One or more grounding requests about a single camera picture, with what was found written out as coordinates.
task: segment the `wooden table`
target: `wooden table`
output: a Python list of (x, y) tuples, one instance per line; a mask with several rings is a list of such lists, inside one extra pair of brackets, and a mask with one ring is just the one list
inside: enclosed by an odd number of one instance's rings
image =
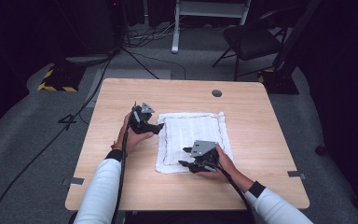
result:
[[(220, 90), (221, 97), (212, 96)], [(296, 166), (271, 103), (260, 83), (108, 78), (103, 82), (74, 177), (65, 202), (77, 210), (98, 165), (116, 140), (134, 102), (158, 114), (223, 111), (234, 161), (239, 170), (279, 193), (297, 208), (310, 205), (300, 177), (289, 177)], [(191, 173), (161, 174), (155, 169), (158, 137), (143, 141), (127, 158), (120, 210), (244, 209), (238, 193), (226, 183)]]

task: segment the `gray carpet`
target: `gray carpet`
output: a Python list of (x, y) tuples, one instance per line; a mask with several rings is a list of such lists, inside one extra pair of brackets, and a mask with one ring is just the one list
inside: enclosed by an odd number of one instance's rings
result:
[[(172, 36), (151, 42), (142, 48), (128, 49), (148, 57), (181, 64), (164, 63), (136, 56), (152, 70), (171, 71), (171, 79), (224, 80), (233, 78), (234, 59), (226, 59), (212, 68), (212, 63), (227, 47), (222, 30), (188, 29), (181, 33), (179, 53), (171, 54)], [(241, 71), (271, 63), (273, 57), (241, 65)], [(13, 106), (0, 120), (0, 195), (23, 167), (57, 134), (64, 124), (57, 121), (75, 114), (90, 92), (102, 65), (89, 67), (79, 92), (37, 91), (48, 71), (41, 68), (28, 81), (30, 94)], [(108, 69), (143, 69), (121, 51)], [(307, 80), (300, 70), (293, 73), (299, 95), (270, 95), (298, 171), (307, 175), (305, 189), (310, 207), (303, 212), (315, 223), (358, 223), (358, 209), (351, 204), (349, 183), (331, 158), (320, 157), (314, 149), (323, 142), (318, 115), (309, 95)], [(255, 75), (240, 81), (256, 81)], [(92, 107), (81, 113), (90, 122)], [(72, 176), (88, 125), (80, 118), (28, 168), (14, 184), (0, 205), (0, 223), (67, 223), (72, 212), (64, 202), (67, 187), (62, 180)]]
[[(171, 79), (171, 71), (170, 70), (152, 70), (150, 71), (153, 73), (150, 74), (146, 70), (139, 70), (139, 69), (133, 69), (133, 70), (126, 70), (126, 69), (106, 69), (103, 79), (105, 78), (142, 78), (142, 79), (154, 79), (158, 77), (159, 79)], [(97, 74), (95, 75), (94, 81), (92, 82), (91, 87), (89, 88), (89, 94), (87, 95), (87, 99), (91, 97), (91, 95), (94, 93), (95, 88), (97, 88), (98, 83), (101, 79), (103, 71), (98, 70)], [(94, 107), (97, 103), (98, 95), (100, 93), (100, 88), (98, 88), (97, 92), (92, 96), (92, 99), (87, 104), (87, 107)]]

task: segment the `wrist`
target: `wrist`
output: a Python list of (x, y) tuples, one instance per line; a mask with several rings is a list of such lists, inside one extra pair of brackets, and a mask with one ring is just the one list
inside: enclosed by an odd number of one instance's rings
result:
[(234, 182), (238, 185), (238, 187), (241, 189), (241, 191), (244, 193), (249, 190), (249, 188), (254, 184), (254, 181), (241, 173), (239, 170), (236, 170), (231, 175), (231, 178), (234, 180)]
[(122, 146), (122, 144), (121, 143), (119, 143), (119, 142), (114, 142), (113, 143), (113, 145), (112, 146), (110, 146), (111, 148), (112, 148), (112, 150), (113, 149), (119, 149), (119, 150), (122, 150), (123, 149), (123, 146)]
[(106, 156), (106, 159), (114, 159), (117, 161), (121, 161), (123, 158), (123, 152), (120, 149), (112, 149)]

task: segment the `black cable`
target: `black cable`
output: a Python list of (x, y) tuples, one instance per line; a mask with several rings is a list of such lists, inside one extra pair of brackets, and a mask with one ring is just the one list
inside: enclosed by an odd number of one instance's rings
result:
[(207, 163), (208, 165), (211, 165), (212, 167), (220, 170), (223, 175), (226, 176), (226, 178), (228, 179), (228, 182), (232, 185), (232, 187), (237, 191), (238, 194), (240, 194), (240, 197), (242, 198), (243, 202), (245, 203), (246, 205), (246, 208), (248, 209), (248, 211), (251, 213), (251, 216), (252, 216), (252, 221), (253, 223), (255, 224), (255, 215), (253, 214), (252, 212), (252, 207), (251, 205), (248, 203), (248, 200), (246, 200), (245, 196), (243, 195), (242, 191), (240, 190), (240, 188), (238, 187), (238, 185), (234, 182), (234, 180), (231, 178), (231, 175), (223, 168), (219, 167), (219, 166), (216, 166), (214, 164), (211, 164), (211, 163)]
[(81, 119), (85, 124), (90, 125), (88, 122), (86, 122), (86, 121), (81, 117), (81, 113), (79, 114), (79, 117), (80, 117), (80, 119)]
[(129, 51), (127, 51), (126, 49), (124, 49), (123, 47), (121, 47), (124, 51), (126, 51), (128, 54), (130, 54), (130, 56), (135, 59), (135, 61), (140, 64), (148, 73), (150, 73), (153, 77), (155, 77), (156, 79), (159, 79), (158, 77), (156, 77), (156, 75), (154, 75), (148, 68), (146, 68), (141, 62), (139, 62), (139, 60), (137, 58), (135, 58), (135, 56), (132, 55), (132, 53), (130, 53)]
[(150, 42), (154, 41), (154, 40), (160, 40), (163, 39), (165, 37), (167, 37), (168, 35), (173, 35), (173, 33), (171, 34), (166, 34), (163, 35), (163, 33), (168, 30), (168, 28), (164, 29), (160, 34), (157, 34), (157, 32), (153, 32), (152, 34), (146, 35), (145, 37), (141, 37), (138, 41), (138, 44), (132, 44), (132, 43), (124, 43), (124, 46), (128, 47), (128, 48), (137, 48), (137, 47), (144, 47), (147, 44), (149, 44)]
[(123, 190), (124, 172), (125, 172), (125, 168), (126, 168), (126, 158), (127, 158), (127, 139), (129, 136), (130, 120), (131, 120), (132, 113), (133, 113), (133, 109), (131, 111), (129, 120), (127, 121), (127, 127), (125, 129), (124, 136), (123, 136), (123, 143), (122, 143), (123, 145), (122, 145), (122, 149), (121, 149), (123, 154), (122, 154), (122, 158), (121, 158), (120, 182), (118, 184), (117, 202), (116, 202), (115, 213), (113, 214), (113, 217), (112, 217), (112, 223), (116, 223), (118, 207), (120, 206), (120, 200), (121, 200), (121, 192)]
[(75, 30), (75, 27), (72, 25), (72, 23), (69, 21), (68, 17), (66, 16), (65, 12), (63, 11), (60, 3), (58, 2), (58, 0), (54, 1), (55, 4), (57, 5), (58, 9), (60, 10), (61, 14), (63, 15), (63, 17), (66, 20), (66, 23), (69, 25), (69, 27), (71, 28), (72, 32), (74, 33), (75, 37), (77, 38), (77, 40), (88, 50), (95, 52), (95, 53), (107, 53), (106, 51), (98, 51), (96, 48), (91, 48), (89, 47), (84, 41), (83, 39), (77, 34), (77, 31)]
[(1, 195), (0, 197), (0, 203), (3, 201), (3, 199), (5, 198), (6, 194), (8, 193), (8, 191), (11, 189), (11, 187), (14, 185), (14, 183), (20, 178), (20, 176), (31, 166), (32, 163), (34, 163), (34, 161), (36, 161), (36, 159), (42, 155), (43, 152), (46, 151), (46, 149), (48, 149), (48, 147), (62, 134), (62, 132), (72, 123), (72, 121), (80, 114), (80, 112), (87, 106), (87, 104), (91, 101), (92, 97), (95, 95), (95, 93), (97, 92), (97, 90), (99, 89), (102, 81), (103, 81), (103, 76), (104, 73), (106, 72), (107, 69), (107, 65), (110, 64), (110, 62), (112, 61), (112, 59), (115, 57), (116, 55), (116, 51), (114, 51), (114, 53), (112, 53), (109, 61), (107, 62), (103, 73), (101, 75), (101, 79), (97, 84), (97, 87), (95, 88), (94, 92), (92, 93), (92, 95), (89, 97), (89, 99), (87, 99), (87, 101), (81, 106), (81, 108), (75, 113), (74, 116), (72, 116), (70, 118), (70, 120), (68, 121), (68, 123), (48, 142), (47, 145), (45, 145), (45, 147), (43, 147), (43, 149), (36, 154), (36, 156), (34, 156), (34, 158), (28, 162), (28, 164), (16, 175), (16, 177), (10, 182), (10, 184), (7, 186), (7, 188), (5, 189), (4, 193)]
[[(152, 60), (156, 60), (156, 61), (159, 61), (159, 62), (162, 62), (162, 63), (173, 63), (173, 62), (168, 62), (168, 61), (163, 61), (163, 60), (160, 60), (160, 59), (157, 59), (157, 58), (151, 58), (151, 57), (147, 57), (147, 56), (144, 56), (143, 54), (140, 54), (140, 53), (134, 53), (134, 52), (131, 52), (131, 54), (134, 54), (134, 55), (139, 55), (139, 56), (142, 56), (146, 59), (152, 59)], [(185, 72), (185, 80), (186, 80), (186, 69), (179, 63), (173, 63), (173, 64), (176, 64), (180, 67), (182, 67), (183, 71)]]
[[(160, 32), (160, 31), (163, 31), (163, 30), (165, 30), (165, 29), (167, 29), (167, 28), (168, 28), (168, 27), (165, 27), (165, 28), (156, 28), (156, 30), (158, 30), (158, 31), (156, 31), (156, 33), (157, 33), (157, 32)], [(147, 31), (150, 30), (150, 28), (148, 28), (148, 29), (129, 30), (129, 32), (134, 32), (134, 33), (136, 33), (137, 35), (132, 36), (132, 37), (136, 37), (136, 36), (141, 36), (138, 31), (144, 31), (144, 30), (146, 30), (146, 32), (147, 32)]]

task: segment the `black wristband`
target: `black wristband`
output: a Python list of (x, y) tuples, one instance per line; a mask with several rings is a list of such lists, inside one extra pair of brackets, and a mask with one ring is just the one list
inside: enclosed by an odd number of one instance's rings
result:
[(255, 181), (248, 191), (258, 198), (265, 188), (266, 187)]
[(121, 159), (123, 159), (123, 151), (120, 149), (112, 149), (105, 159), (115, 159), (121, 162)]

